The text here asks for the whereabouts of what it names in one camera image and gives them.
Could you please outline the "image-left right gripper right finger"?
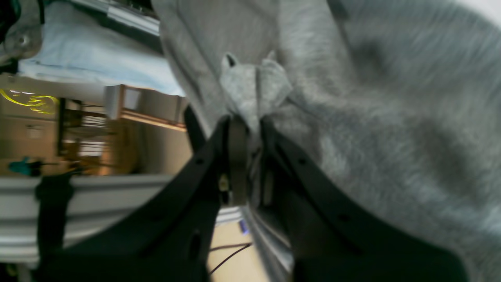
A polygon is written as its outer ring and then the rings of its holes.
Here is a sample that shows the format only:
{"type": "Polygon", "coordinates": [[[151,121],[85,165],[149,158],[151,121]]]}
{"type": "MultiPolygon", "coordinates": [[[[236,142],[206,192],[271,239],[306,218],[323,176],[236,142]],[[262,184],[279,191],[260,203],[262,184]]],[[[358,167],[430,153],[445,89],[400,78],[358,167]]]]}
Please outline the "image-left right gripper right finger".
{"type": "Polygon", "coordinates": [[[344,194],[298,145],[261,120],[258,216],[293,257],[293,282],[467,282],[443,248],[390,226],[344,194]]]}

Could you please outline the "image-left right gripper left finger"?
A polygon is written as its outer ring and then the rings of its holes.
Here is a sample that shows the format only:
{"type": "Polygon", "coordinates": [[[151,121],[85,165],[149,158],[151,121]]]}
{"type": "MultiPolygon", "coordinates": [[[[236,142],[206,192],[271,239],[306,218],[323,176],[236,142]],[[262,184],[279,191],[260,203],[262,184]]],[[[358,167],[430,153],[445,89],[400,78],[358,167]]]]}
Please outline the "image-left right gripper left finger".
{"type": "Polygon", "coordinates": [[[225,116],[181,172],[123,220],[63,248],[69,175],[45,177],[40,203],[38,282],[207,282],[206,262],[220,207],[246,202],[247,129],[225,116]]]}

